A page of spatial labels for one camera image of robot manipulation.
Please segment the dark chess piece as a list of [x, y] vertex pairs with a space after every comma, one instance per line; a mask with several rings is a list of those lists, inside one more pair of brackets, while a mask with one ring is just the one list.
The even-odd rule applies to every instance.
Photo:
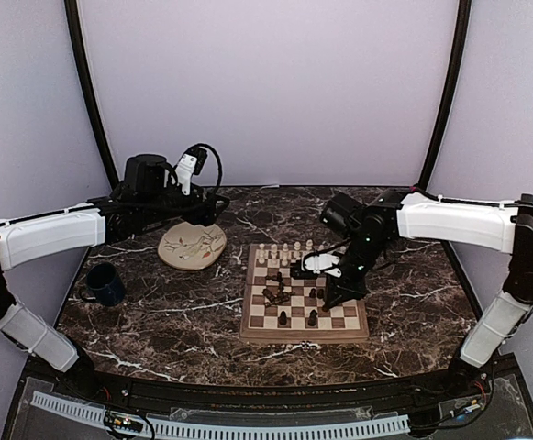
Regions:
[[278, 316], [278, 327], [288, 328], [289, 325], [290, 325], [289, 319], [288, 319], [286, 311], [281, 311], [280, 315]]

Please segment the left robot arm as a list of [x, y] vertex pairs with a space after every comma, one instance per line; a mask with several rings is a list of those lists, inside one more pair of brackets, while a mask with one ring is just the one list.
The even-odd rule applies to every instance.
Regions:
[[139, 154], [128, 159], [123, 180], [108, 196], [43, 214], [0, 220], [0, 331], [66, 373], [67, 386], [83, 400], [102, 391], [101, 378], [77, 364], [79, 348], [31, 312], [9, 291], [5, 271], [62, 251], [110, 245], [147, 234], [182, 218], [192, 225], [210, 226], [228, 206], [219, 195], [193, 184], [209, 155], [204, 143], [188, 148], [176, 165], [163, 156]]

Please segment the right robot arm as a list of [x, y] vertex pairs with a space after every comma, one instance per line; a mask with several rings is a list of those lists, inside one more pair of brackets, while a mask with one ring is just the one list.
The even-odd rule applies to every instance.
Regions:
[[346, 246], [311, 251], [290, 266], [294, 279], [324, 275], [331, 309], [361, 299], [365, 277], [393, 239], [427, 238], [489, 248], [511, 257], [501, 291], [465, 337], [440, 379], [441, 390], [459, 398], [476, 381], [476, 369], [533, 311], [533, 195], [514, 201], [485, 202], [451, 199], [417, 187], [389, 189], [368, 204], [345, 193], [324, 207], [320, 221]]

